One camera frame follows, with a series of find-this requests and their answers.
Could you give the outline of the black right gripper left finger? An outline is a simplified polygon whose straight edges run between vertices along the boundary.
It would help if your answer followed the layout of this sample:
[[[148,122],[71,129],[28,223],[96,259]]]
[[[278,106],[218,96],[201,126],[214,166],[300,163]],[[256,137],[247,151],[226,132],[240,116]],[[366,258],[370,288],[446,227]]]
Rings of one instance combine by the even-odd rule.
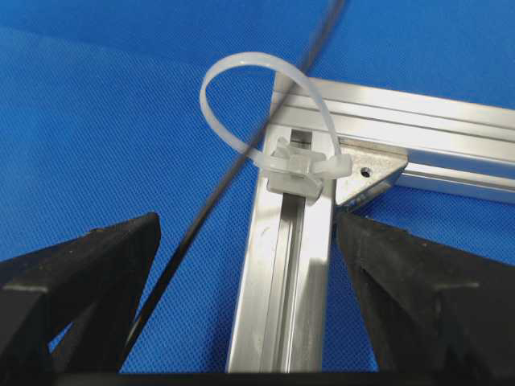
[[[161,238],[147,213],[1,263],[1,383],[118,372]]]

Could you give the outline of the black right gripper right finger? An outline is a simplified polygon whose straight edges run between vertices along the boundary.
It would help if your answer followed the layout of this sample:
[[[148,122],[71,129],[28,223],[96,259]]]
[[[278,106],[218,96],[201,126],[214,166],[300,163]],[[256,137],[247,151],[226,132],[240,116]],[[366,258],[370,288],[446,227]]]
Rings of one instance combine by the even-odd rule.
[[[381,372],[514,382],[514,268],[351,213],[339,248]]]

